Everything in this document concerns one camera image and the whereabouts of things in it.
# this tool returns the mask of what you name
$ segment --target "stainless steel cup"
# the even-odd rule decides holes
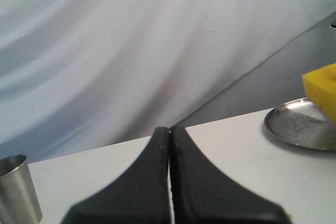
[[[27,156],[0,160],[0,223],[38,224],[42,219]]]

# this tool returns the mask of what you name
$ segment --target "table surface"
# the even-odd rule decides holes
[[[268,110],[187,128],[202,152],[226,175],[281,204],[295,224],[334,223],[336,152],[304,149],[271,138]],[[121,175],[149,137],[30,164],[44,214],[60,223],[69,207]]]

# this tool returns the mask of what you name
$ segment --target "metal plate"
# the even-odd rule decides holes
[[[336,151],[336,125],[309,98],[291,101],[271,110],[265,117],[265,127],[286,143]]]

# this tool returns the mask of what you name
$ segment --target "cup rim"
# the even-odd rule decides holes
[[[15,155],[11,155],[11,156],[2,158],[2,159],[0,159],[0,166],[1,166],[2,162],[5,162],[6,160],[13,159],[13,158],[15,158],[15,159],[17,159],[17,158],[23,158],[23,159],[20,160],[19,164],[16,165],[14,169],[11,169],[9,172],[7,172],[7,173],[5,173],[5,174],[3,174],[3,175],[0,175],[0,178],[3,178],[3,177],[5,177],[5,176],[7,176],[7,175],[13,173],[14,171],[16,171],[16,170],[18,170],[20,167],[22,167],[23,164],[24,164],[25,162],[27,162],[28,156],[25,155],[25,154],[15,154]]]

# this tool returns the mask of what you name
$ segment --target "gray wall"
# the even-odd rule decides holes
[[[336,39],[324,19],[211,99],[178,125],[191,126],[275,107],[302,98],[302,75],[336,62]]]

